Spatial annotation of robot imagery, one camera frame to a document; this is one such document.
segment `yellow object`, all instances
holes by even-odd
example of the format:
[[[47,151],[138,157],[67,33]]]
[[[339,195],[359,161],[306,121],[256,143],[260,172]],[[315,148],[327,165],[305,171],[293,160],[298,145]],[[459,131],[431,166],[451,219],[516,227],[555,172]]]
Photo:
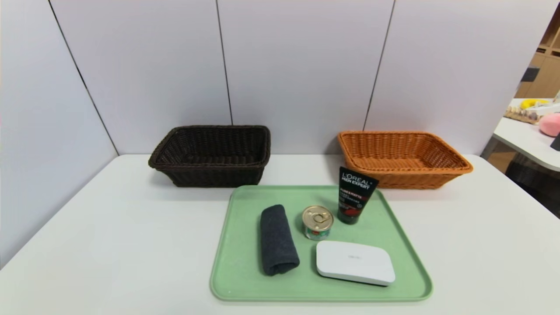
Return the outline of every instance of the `yellow object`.
[[[529,107],[535,106],[536,102],[540,103],[548,103],[547,100],[539,100],[539,99],[528,99],[521,102],[521,109],[527,109]]]

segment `white soap dish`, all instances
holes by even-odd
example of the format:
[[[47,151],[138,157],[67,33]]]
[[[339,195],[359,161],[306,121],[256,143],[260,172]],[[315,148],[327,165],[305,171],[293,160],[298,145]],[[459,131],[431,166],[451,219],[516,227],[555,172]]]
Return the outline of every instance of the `white soap dish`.
[[[382,286],[395,281],[391,257],[384,249],[333,240],[317,244],[317,271],[323,277]]]

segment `wicker basket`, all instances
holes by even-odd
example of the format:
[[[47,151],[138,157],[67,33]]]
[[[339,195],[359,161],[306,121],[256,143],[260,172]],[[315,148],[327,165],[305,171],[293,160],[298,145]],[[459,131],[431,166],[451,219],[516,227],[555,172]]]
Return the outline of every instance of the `wicker basket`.
[[[186,126],[172,129],[148,165],[178,187],[256,185],[270,158],[265,126]]]
[[[346,166],[379,180],[381,188],[435,189],[472,165],[427,132],[345,131],[338,135]]]

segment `basket rim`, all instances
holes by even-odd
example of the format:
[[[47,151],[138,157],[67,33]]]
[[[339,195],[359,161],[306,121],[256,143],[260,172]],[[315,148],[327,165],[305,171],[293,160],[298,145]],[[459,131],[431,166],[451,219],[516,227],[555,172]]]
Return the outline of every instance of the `basket rim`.
[[[262,129],[265,133],[264,137],[264,157],[260,161],[246,163],[246,164],[226,164],[226,163],[199,163],[199,164],[169,164],[158,163],[157,159],[160,157],[170,139],[175,135],[178,130],[182,129]],[[156,146],[148,165],[156,170],[168,171],[182,171],[182,170],[236,170],[236,169],[257,169],[263,168],[268,164],[270,159],[270,130],[266,126],[261,125],[192,125],[181,126],[171,129],[163,140]]]
[[[344,140],[344,136],[361,134],[361,135],[387,135],[387,134],[408,134],[408,135],[425,135],[433,137],[440,145],[448,149],[453,155],[457,156],[465,166],[459,166],[455,168],[364,168],[358,166],[356,161],[354,161],[352,155],[349,153],[349,149]],[[463,175],[473,171],[473,166],[470,162],[465,159],[460,153],[457,152],[453,147],[451,147],[442,138],[434,135],[431,132],[426,131],[343,131],[338,133],[338,142],[342,147],[344,153],[344,159],[348,166],[357,170],[364,170],[366,172],[375,172],[379,175]]]

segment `tin can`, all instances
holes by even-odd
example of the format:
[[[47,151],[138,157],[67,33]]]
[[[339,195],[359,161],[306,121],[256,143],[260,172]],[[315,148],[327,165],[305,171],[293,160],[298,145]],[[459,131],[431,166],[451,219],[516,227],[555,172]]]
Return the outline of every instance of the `tin can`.
[[[334,222],[333,214],[327,208],[321,206],[305,208],[302,219],[305,236],[312,240],[326,239]]]

